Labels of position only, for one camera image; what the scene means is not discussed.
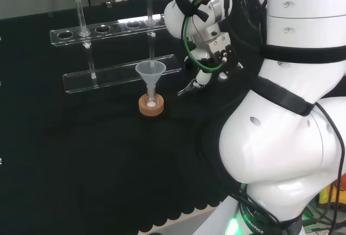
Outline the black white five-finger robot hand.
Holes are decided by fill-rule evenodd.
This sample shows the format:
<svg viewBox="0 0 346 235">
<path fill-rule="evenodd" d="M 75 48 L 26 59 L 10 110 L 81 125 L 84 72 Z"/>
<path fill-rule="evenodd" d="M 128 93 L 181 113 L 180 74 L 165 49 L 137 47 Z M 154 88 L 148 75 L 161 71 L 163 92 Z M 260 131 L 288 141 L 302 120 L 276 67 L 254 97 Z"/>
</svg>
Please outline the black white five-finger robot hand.
<svg viewBox="0 0 346 235">
<path fill-rule="evenodd" d="M 232 73 L 244 69 L 226 32 L 197 33 L 187 38 L 187 47 L 189 53 L 185 61 L 197 66 L 197 75 L 189 83 L 190 89 L 205 87 L 213 75 L 223 82 Z"/>
</svg>

